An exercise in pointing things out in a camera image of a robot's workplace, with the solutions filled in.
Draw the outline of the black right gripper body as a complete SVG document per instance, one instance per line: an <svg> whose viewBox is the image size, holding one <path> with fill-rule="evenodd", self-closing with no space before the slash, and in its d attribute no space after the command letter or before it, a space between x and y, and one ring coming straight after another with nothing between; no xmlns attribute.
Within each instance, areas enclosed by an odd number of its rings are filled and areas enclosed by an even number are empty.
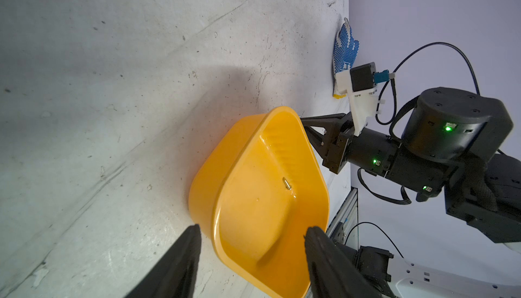
<svg viewBox="0 0 521 298"><path fill-rule="evenodd" d="M340 113L328 120L324 133L323 166L335 174L339 174L345 166L344 155L354 137L354 119L351 112Z"/></svg>

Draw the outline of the blue dotted work glove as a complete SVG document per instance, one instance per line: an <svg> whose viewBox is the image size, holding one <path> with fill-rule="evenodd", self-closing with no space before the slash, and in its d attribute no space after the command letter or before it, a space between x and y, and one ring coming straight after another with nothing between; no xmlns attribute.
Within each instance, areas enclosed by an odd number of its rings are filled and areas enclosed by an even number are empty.
<svg viewBox="0 0 521 298"><path fill-rule="evenodd" d="M338 33L332 53L332 71L334 77L333 97L341 99L351 90L351 68L358 56L360 43L354 39L350 22L344 18Z"/></svg>

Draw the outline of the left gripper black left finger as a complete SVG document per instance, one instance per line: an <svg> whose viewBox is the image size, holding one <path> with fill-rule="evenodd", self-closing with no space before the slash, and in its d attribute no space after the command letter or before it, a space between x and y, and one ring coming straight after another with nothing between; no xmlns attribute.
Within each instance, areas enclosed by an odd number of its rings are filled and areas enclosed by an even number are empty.
<svg viewBox="0 0 521 298"><path fill-rule="evenodd" d="M189 226L128 297L193 297L202 235L198 224Z"/></svg>

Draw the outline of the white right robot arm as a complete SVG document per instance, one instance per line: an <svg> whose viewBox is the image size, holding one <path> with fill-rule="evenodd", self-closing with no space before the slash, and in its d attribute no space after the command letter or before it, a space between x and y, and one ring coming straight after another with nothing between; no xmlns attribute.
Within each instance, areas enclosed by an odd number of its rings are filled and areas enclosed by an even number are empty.
<svg viewBox="0 0 521 298"><path fill-rule="evenodd" d="M520 250L520 161L499 153L513 129L505 105L455 88L431 88L397 113L401 136L355 130L350 113L302 119L333 173L348 163L410 189L424 202L444 195L448 215L492 242Z"/></svg>

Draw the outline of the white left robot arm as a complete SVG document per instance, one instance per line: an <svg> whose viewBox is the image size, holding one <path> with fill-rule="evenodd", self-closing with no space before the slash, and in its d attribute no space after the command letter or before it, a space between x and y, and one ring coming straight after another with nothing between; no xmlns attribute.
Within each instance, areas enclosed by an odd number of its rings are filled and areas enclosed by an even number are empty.
<svg viewBox="0 0 521 298"><path fill-rule="evenodd" d="M318 227L305 236L305 279L312 297L519 297L520 287L449 274L388 251L334 243ZM189 226L128 297L193 297L202 247L200 227Z"/></svg>

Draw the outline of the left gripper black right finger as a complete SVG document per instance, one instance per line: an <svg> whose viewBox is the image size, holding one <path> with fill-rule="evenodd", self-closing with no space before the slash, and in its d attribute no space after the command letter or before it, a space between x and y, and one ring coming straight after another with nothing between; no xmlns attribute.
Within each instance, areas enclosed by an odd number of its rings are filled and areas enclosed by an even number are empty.
<svg viewBox="0 0 521 298"><path fill-rule="evenodd" d="M380 297L319 227L305 234L305 254L314 297Z"/></svg>

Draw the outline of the yellow plastic storage box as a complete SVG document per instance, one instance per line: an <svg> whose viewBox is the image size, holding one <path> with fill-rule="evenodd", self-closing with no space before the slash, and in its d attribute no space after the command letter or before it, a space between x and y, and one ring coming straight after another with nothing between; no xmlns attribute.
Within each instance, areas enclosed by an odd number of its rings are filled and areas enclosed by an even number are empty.
<svg viewBox="0 0 521 298"><path fill-rule="evenodd" d="M310 227L327 228L329 210L313 148L289 107L236 122L189 191L191 218L217 257L272 297L305 296L304 236Z"/></svg>

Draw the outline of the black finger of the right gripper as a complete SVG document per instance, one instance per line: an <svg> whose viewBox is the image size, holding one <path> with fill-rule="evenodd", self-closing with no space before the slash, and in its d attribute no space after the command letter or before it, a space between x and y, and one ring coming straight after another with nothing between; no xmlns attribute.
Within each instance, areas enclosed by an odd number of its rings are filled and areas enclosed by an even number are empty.
<svg viewBox="0 0 521 298"><path fill-rule="evenodd" d="M323 160L326 160L331 147L328 129L321 126L305 126L304 130L313 148Z"/></svg>
<svg viewBox="0 0 521 298"><path fill-rule="evenodd" d="M337 134L345 123L345 113L335 113L325 116L313 116L301 118L303 127L307 131L313 131L321 134L319 129L322 129L323 135Z"/></svg>

